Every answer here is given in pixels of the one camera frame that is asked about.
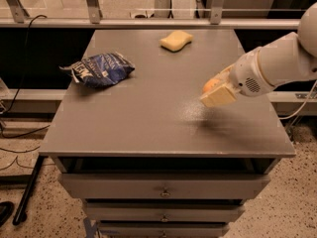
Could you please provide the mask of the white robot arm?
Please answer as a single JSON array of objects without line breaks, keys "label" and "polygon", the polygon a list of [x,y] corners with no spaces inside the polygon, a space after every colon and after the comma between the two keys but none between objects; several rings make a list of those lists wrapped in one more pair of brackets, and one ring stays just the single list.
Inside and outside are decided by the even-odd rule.
[{"label": "white robot arm", "polygon": [[294,81],[317,79],[317,3],[291,32],[263,47],[242,55],[210,78],[200,101],[207,107],[232,103],[237,95],[257,97]]}]

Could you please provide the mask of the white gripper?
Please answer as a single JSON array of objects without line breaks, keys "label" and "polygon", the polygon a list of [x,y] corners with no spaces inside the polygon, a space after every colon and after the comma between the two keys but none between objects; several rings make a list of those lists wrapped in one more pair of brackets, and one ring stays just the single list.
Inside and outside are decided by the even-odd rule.
[{"label": "white gripper", "polygon": [[260,65],[260,50],[258,47],[242,55],[234,64],[221,70],[213,77],[215,83],[230,82],[235,88],[227,84],[205,87],[200,101],[206,107],[230,104],[237,100],[240,93],[249,97],[267,94],[274,90],[264,76]]}]

